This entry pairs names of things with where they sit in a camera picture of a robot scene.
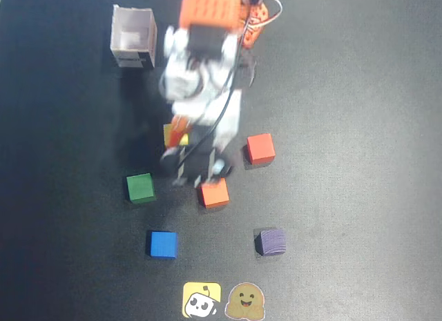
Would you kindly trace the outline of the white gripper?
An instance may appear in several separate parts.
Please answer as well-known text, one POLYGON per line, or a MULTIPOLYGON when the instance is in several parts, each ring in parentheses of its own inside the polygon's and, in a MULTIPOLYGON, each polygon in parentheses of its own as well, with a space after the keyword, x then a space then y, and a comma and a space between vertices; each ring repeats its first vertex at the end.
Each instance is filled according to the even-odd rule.
MULTIPOLYGON (((172 105, 175 115, 169 124, 164 125, 164 144, 166 148, 184 146, 189 143, 190 122, 193 125, 212 126, 219 117, 229 96, 222 93, 210 103, 206 101, 176 101, 172 105)), ((242 91, 235 89, 229 100, 222 119, 214 130, 213 145, 223 151, 238 134, 240 122, 242 91)))

